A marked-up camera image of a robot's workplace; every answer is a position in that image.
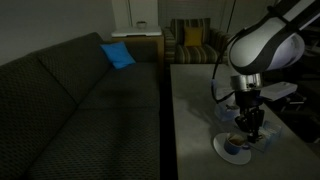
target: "white table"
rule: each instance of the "white table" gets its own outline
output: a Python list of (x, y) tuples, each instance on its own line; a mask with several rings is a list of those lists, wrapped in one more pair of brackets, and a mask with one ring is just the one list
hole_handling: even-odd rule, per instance
[[(171, 65), (178, 177), (184, 179), (320, 179), (320, 159), (265, 105), (265, 120), (280, 124), (282, 134), (263, 153), (251, 149), (245, 165), (231, 164), (215, 151), (212, 140), (236, 129), (214, 114), (210, 91), (214, 65)], [(220, 65), (218, 86), (227, 86), (229, 69)]]

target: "white plate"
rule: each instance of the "white plate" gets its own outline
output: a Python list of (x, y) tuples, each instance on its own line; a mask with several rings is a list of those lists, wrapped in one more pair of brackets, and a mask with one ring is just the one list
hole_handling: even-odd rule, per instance
[(247, 164), (251, 159), (250, 149), (248, 150), (241, 149), (240, 152), (236, 155), (231, 155), (224, 150), (223, 145), (224, 145), (224, 141), (226, 139), (227, 134), (228, 133), (221, 133), (216, 135), (216, 137), (214, 137), (213, 139), (214, 149), (224, 160), (232, 164), (237, 164), (237, 165)]

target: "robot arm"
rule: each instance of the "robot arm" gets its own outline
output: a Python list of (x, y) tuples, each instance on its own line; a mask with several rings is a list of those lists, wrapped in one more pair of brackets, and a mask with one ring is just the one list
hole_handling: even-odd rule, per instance
[(239, 74), (279, 69), (299, 60), (304, 42), (297, 33), (320, 16), (320, 1), (282, 0), (268, 10), (228, 46), (229, 62)]
[(260, 73), (292, 65), (305, 46), (299, 31), (320, 16), (320, 0), (282, 0), (257, 24), (239, 32), (228, 45), (231, 87), (240, 116), (235, 121), (248, 132), (248, 141), (259, 140), (264, 111)]

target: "couch cushion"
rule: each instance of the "couch cushion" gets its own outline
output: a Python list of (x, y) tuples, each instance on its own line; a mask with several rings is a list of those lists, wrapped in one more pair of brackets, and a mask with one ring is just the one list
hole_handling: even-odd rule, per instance
[(155, 41), (125, 42), (128, 52), (136, 62), (156, 62), (158, 60)]
[(184, 27), (203, 27), (202, 43), (210, 41), (210, 18), (202, 19), (172, 19), (171, 31), (178, 44), (184, 43)]
[(31, 57), (0, 67), (0, 99), (0, 179), (18, 179), (76, 104)]
[(110, 69), (79, 105), (84, 109), (159, 107), (156, 63), (136, 63)]
[(175, 62), (177, 64), (212, 64), (218, 59), (219, 53), (208, 44), (203, 46), (177, 45)]
[(128, 52), (123, 41), (111, 44), (102, 44), (100, 46), (116, 69), (121, 69), (130, 64), (136, 63)]
[(97, 33), (91, 33), (38, 51), (36, 55), (80, 103), (110, 66), (100, 47), (102, 43)]
[(29, 179), (159, 179), (156, 108), (79, 110), (37, 159)]

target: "white wall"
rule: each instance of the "white wall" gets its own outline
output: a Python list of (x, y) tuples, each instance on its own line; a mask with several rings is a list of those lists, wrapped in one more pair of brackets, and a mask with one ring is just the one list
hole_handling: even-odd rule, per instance
[(117, 29), (129, 27), (131, 23), (135, 27), (137, 21), (146, 21), (150, 26), (158, 25), (158, 0), (112, 0), (112, 5)]
[(148, 26), (158, 26), (158, 0), (130, 0), (132, 25), (146, 21)]
[(171, 19), (211, 18), (211, 27), (220, 29), (231, 0), (159, 0), (159, 24), (169, 27)]
[(273, 6), (275, 0), (236, 0), (228, 28), (228, 33), (235, 34), (244, 27), (256, 24), (267, 13), (267, 7)]
[(115, 30), (111, 0), (1, 0), (0, 65), (90, 32)]

